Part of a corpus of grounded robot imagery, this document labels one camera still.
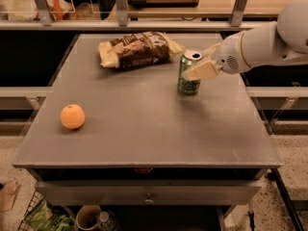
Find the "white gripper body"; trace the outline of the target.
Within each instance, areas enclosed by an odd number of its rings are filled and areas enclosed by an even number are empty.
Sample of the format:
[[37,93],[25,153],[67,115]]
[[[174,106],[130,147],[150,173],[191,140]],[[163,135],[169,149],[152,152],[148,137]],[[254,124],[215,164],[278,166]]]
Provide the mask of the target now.
[[223,72],[238,74],[251,69],[244,59],[242,49],[243,35],[243,32],[231,35],[218,45],[215,56]]

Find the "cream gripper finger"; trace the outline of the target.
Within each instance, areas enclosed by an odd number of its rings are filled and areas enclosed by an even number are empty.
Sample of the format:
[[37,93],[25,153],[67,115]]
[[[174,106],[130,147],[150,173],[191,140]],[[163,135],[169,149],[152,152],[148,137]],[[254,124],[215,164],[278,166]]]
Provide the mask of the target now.
[[218,49],[219,44],[216,43],[208,48],[206,48],[205,50],[202,51],[202,54],[204,57],[210,57],[210,58],[214,58],[215,57],[215,52]]
[[188,67],[182,77],[187,81],[212,79],[218,76],[221,66],[217,61],[205,60]]

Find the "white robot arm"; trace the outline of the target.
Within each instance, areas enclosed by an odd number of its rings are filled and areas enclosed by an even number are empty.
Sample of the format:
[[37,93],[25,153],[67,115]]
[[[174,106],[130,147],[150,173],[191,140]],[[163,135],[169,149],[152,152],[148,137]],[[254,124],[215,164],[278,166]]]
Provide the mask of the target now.
[[248,72],[263,65],[308,63],[308,0],[287,4],[276,21],[231,35],[204,51],[204,59],[182,73],[188,81]]

